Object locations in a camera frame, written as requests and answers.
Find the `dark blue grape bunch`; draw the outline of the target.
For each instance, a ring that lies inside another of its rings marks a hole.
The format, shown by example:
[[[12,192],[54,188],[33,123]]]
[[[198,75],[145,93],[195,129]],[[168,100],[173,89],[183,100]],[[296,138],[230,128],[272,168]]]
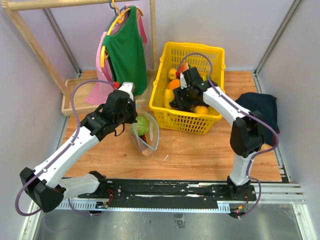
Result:
[[[185,105],[184,102],[180,102],[177,100],[173,100],[169,103],[170,107],[172,109],[178,110],[178,111],[183,111],[183,112],[190,112],[191,108],[188,105]]]

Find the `green cabbage toy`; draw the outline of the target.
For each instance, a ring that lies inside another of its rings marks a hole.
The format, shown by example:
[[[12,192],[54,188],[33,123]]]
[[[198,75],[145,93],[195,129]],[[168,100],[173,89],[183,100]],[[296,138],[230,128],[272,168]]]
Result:
[[[138,115],[136,118],[136,128],[139,136],[145,135],[149,132],[150,121],[144,115]]]

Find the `yellow apple toy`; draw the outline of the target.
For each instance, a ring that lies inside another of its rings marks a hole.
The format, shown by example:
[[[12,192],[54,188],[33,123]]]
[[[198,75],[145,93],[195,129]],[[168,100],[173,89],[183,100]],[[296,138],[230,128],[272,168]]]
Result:
[[[193,109],[193,112],[199,115],[208,115],[209,109],[205,106],[198,105]]]

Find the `clear zip top bag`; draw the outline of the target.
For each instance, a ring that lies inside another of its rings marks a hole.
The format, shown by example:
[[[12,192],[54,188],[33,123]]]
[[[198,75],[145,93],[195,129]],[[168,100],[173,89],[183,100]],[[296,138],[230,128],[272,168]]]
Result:
[[[131,137],[139,152],[150,157],[157,149],[160,140],[160,128],[155,118],[136,104],[136,122],[130,127]]]

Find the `papaya slice toy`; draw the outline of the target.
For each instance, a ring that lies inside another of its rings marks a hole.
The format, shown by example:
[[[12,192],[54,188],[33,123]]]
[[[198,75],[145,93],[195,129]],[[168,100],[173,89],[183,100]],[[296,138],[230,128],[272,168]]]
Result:
[[[149,144],[149,139],[147,134],[138,136],[138,148],[141,152],[143,152],[146,149],[152,148]]]

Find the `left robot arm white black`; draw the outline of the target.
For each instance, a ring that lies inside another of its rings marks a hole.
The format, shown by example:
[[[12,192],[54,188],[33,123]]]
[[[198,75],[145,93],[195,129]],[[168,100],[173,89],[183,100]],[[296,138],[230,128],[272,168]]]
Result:
[[[107,135],[118,136],[118,126],[133,124],[137,112],[133,94],[122,88],[109,94],[106,103],[86,115],[73,135],[47,160],[19,174],[25,192],[45,213],[63,200],[82,194],[101,198],[107,193],[107,179],[97,171],[81,177],[64,178],[65,173],[88,150]]]

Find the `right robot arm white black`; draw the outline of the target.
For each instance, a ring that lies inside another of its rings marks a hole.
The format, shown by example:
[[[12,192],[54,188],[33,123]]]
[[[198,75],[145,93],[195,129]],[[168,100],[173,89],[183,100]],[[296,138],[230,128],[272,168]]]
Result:
[[[252,157],[264,143],[262,115],[240,106],[212,80],[203,80],[196,67],[178,74],[180,87],[174,90],[172,107],[190,110],[204,104],[217,110],[231,126],[230,146],[235,153],[233,167],[227,177],[226,194],[232,200],[240,199],[250,186]]]

